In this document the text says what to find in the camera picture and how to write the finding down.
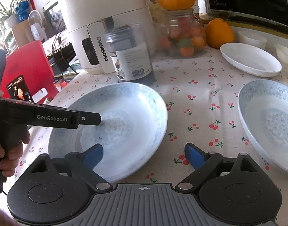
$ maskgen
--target phone screen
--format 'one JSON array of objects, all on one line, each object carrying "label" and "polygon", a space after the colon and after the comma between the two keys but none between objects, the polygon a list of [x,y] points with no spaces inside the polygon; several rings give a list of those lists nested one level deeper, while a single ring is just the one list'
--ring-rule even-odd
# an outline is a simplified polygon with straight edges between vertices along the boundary
[{"label": "phone screen", "polygon": [[18,76],[9,84],[7,84],[6,88],[12,99],[24,100],[34,103],[30,95],[29,89],[25,83],[24,77],[22,75]]}]

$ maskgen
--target gray textured grip plate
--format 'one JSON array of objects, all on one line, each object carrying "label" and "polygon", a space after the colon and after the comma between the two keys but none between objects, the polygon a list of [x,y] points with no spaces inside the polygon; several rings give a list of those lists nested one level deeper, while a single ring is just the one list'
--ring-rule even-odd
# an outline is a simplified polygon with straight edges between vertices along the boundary
[{"label": "gray textured grip plate", "polygon": [[[194,196],[169,184],[119,184],[115,191],[94,196],[77,217],[58,226],[228,226],[201,209]],[[267,222],[264,226],[277,226]]]}]

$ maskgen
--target white bowl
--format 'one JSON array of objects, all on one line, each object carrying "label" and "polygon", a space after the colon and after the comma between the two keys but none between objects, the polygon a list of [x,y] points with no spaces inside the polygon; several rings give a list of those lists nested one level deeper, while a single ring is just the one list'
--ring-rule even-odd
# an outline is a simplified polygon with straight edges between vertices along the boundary
[{"label": "white bowl", "polygon": [[259,47],[263,50],[266,48],[268,40],[263,36],[260,36],[250,31],[238,31],[237,33],[238,42]]},{"label": "white bowl", "polygon": [[240,89],[237,101],[253,147],[268,163],[288,172],[288,87],[270,80],[252,81]]},{"label": "white bowl", "polygon": [[68,107],[96,112],[98,126],[53,128],[49,140],[51,158],[84,152],[96,143],[103,158],[93,169],[108,182],[119,181],[142,167],[160,146],[167,128],[167,107],[153,89],[137,83],[116,83],[96,89]]},{"label": "white bowl", "polygon": [[281,63],[288,65],[288,47],[282,46],[280,44],[275,44],[274,46],[276,48],[278,60]]},{"label": "white bowl", "polygon": [[220,47],[223,57],[236,68],[255,76],[272,77],[282,66],[268,52],[244,43],[226,43]]}]

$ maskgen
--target crosshair marking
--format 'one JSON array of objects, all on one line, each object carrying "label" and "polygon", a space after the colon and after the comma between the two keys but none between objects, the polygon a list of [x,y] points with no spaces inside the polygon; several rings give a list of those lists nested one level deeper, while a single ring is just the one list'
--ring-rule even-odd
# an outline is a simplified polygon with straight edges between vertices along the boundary
[{"label": "crosshair marking", "polygon": [[149,188],[147,188],[146,186],[143,186],[143,187],[141,187],[141,188],[139,188],[140,190],[142,190],[142,191],[146,191],[146,190],[148,190]]}]

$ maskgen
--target red chair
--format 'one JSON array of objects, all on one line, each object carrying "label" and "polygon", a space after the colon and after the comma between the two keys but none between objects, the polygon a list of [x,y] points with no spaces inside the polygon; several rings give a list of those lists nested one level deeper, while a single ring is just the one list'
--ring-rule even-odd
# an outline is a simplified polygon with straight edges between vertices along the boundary
[{"label": "red chair", "polygon": [[17,49],[6,58],[6,67],[0,86],[4,92],[4,98],[10,98],[6,85],[20,75],[23,75],[31,96],[42,88],[47,90],[48,94],[38,103],[42,104],[46,98],[53,99],[58,93],[53,83],[53,70],[39,40]]}]

